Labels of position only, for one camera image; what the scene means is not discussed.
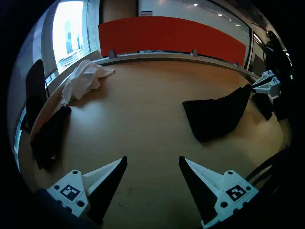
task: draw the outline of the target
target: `chair backrest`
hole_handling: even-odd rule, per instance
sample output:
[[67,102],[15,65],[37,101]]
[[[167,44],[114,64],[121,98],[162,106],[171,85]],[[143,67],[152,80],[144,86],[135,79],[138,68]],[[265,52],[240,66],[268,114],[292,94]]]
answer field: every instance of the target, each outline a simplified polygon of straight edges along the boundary
[[42,60],[38,60],[26,76],[26,113],[30,130],[46,101],[45,72]]

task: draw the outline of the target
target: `glass window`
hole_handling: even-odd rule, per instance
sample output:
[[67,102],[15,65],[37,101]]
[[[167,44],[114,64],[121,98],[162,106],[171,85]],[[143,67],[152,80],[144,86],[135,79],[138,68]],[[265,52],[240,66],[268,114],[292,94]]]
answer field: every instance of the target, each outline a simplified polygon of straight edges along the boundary
[[53,22],[53,49],[59,73],[87,54],[82,36],[82,19],[82,1],[58,4]]

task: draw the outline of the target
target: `white towel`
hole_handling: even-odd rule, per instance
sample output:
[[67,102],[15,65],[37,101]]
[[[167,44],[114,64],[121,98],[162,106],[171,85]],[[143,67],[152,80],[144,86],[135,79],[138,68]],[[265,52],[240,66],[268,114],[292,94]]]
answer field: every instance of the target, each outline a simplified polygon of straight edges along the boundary
[[70,74],[62,91],[62,104],[68,104],[72,100],[80,100],[83,95],[97,89],[100,86],[98,80],[114,72],[114,69],[106,70],[102,66],[92,63],[90,60],[82,61]]

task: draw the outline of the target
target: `building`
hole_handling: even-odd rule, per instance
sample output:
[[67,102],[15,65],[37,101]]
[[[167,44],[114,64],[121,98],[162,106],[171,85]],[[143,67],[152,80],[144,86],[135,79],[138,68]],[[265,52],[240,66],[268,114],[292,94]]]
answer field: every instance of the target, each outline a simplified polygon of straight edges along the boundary
[[73,52],[72,41],[71,41],[71,24],[70,21],[67,21],[64,25],[65,37],[66,37],[66,49],[67,54]]

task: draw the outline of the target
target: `red panel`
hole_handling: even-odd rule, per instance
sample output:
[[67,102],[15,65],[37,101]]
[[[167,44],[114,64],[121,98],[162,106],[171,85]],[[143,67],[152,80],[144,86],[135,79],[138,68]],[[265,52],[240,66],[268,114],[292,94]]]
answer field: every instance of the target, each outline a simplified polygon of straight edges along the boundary
[[243,65],[246,46],[233,37],[194,21],[147,16],[124,18],[99,25],[102,56],[139,50],[192,52]]

